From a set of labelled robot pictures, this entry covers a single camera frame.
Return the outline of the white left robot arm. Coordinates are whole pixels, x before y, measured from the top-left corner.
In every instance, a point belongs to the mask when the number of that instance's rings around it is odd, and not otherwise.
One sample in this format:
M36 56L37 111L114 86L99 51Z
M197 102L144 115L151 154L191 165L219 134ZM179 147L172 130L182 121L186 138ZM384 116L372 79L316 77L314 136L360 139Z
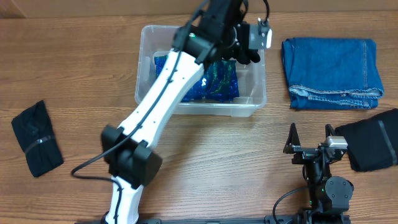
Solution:
M136 223L142 191L158 173L154 149L167 122L189 89L221 58L249 51L247 1L207 1L176 30L165 65L139 106L117 127L101 133L113 184L111 206L102 223Z

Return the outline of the black sock with band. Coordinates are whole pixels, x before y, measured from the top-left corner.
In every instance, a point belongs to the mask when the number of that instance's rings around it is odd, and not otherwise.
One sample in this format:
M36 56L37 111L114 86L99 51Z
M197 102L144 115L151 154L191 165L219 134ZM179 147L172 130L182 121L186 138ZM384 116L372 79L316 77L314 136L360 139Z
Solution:
M43 100L21 112L11 124L33 177L40 177L64 163Z

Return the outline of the blue green sequin cloth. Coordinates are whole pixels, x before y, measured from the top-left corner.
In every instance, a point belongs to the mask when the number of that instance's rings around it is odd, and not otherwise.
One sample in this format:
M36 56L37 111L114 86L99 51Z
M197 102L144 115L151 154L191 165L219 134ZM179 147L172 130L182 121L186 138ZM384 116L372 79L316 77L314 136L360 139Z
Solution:
M219 60L208 67L199 81L197 81L182 102L192 100L233 101L239 97L238 78L235 60Z

